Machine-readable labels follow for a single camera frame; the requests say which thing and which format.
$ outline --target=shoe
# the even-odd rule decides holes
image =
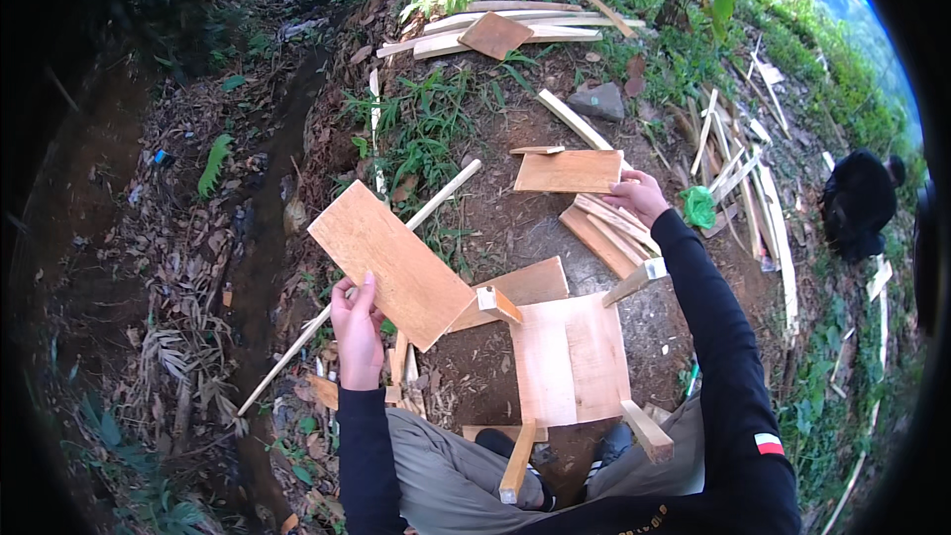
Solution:
[[[590,483],[591,478],[597,475],[598,471],[618,460],[622,454],[631,449],[633,437],[634,434],[631,432],[631,428],[624,422],[614,424],[601,436],[597,448],[594,449],[594,459],[591,461],[588,479],[585,480],[585,493],[587,493],[588,483]]]
[[[480,430],[478,434],[475,434],[475,436],[476,444],[482,446],[483,448],[492,450],[495,454],[503,456],[506,459],[511,458],[512,451],[516,449],[516,442],[512,438],[506,436],[503,431],[495,428],[482,428],[482,430]],[[541,503],[541,508],[531,509],[537,509],[542,512],[551,512],[554,510],[554,505],[557,503],[554,494],[549,489],[548,484],[545,483],[545,480],[541,478],[541,474],[531,466],[531,463],[528,464],[528,470],[538,478],[538,482],[541,484],[542,494],[545,496],[545,500]]]

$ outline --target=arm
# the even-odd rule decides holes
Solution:
[[[373,274],[368,272],[347,299],[346,291],[356,287],[349,278],[341,280],[330,304],[340,359],[340,503],[348,532],[397,535],[406,529],[406,521],[399,516],[399,481],[383,402],[386,390],[379,387],[383,314],[373,305]]]

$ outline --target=gray rock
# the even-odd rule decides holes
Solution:
[[[577,113],[597,116],[612,122],[624,119],[624,100],[614,83],[604,83],[594,89],[581,90],[568,98],[568,105]]]

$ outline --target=green plastic bag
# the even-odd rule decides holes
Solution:
[[[716,223],[716,203],[706,186],[691,186],[680,193],[684,200],[684,219],[687,223],[709,230]]]

